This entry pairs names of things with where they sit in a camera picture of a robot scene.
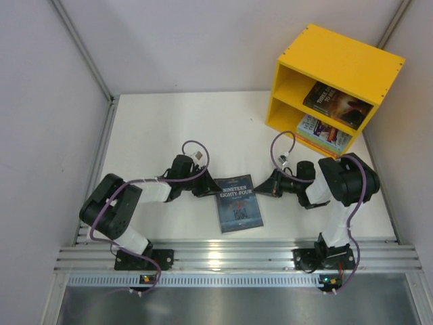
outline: white arm segment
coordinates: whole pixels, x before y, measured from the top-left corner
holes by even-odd
[[[322,172],[318,172],[316,179],[306,189],[306,195],[311,204],[323,203],[332,199],[332,193]],[[322,237],[328,247],[341,247],[349,243],[347,234],[347,219],[355,207],[353,204],[345,207],[342,203],[333,200],[333,209],[329,221],[322,232]]]
[[[163,181],[150,181],[136,186],[143,189],[138,204],[148,202],[165,202],[171,191],[171,187]],[[95,237],[108,239],[103,234],[97,231],[95,231]],[[135,230],[131,226],[131,223],[128,225],[123,234],[114,239],[114,241],[120,247],[125,247],[129,251],[139,255],[143,254],[143,251],[149,244],[149,240],[147,240],[146,237],[144,237],[137,230]]]

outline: book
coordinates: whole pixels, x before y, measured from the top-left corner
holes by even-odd
[[[223,190],[216,194],[222,233],[263,226],[251,175],[215,179]]]
[[[353,129],[358,129],[373,107],[319,81],[305,97],[303,104]]]
[[[352,138],[349,134],[307,114],[299,122],[296,133],[303,139],[337,155],[344,151]]]

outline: yellow bookshelf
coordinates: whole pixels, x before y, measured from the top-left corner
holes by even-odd
[[[404,63],[400,56],[309,24],[278,58],[266,124],[278,131],[296,132],[305,114],[314,116],[352,136],[346,152],[378,110]],[[303,105],[317,81],[373,106],[358,129]],[[325,156],[334,156],[298,140]]]

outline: book on shelf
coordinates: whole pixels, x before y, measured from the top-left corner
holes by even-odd
[[[358,129],[373,107],[319,81],[305,97],[303,104],[353,129]]]
[[[332,156],[341,155],[352,138],[349,134],[307,114],[299,122],[296,133],[304,141],[318,146]]]

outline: white table surface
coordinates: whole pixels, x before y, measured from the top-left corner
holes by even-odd
[[[278,134],[265,125],[268,91],[122,95],[104,161],[102,177],[115,173],[125,180],[161,175],[185,140],[196,139],[210,152],[213,178],[251,174],[255,186],[273,171],[271,141]],[[281,137],[275,153],[286,151],[291,139]],[[198,147],[191,144],[188,152]],[[349,152],[371,166],[363,137]],[[322,155],[296,144],[290,166]],[[222,234],[214,197],[195,198],[191,192],[170,203],[141,204],[131,221],[150,239],[301,239],[316,238],[324,229],[332,204],[305,210],[294,194],[282,198],[257,195],[264,226]],[[382,193],[374,195],[353,220],[357,238],[395,239]]]

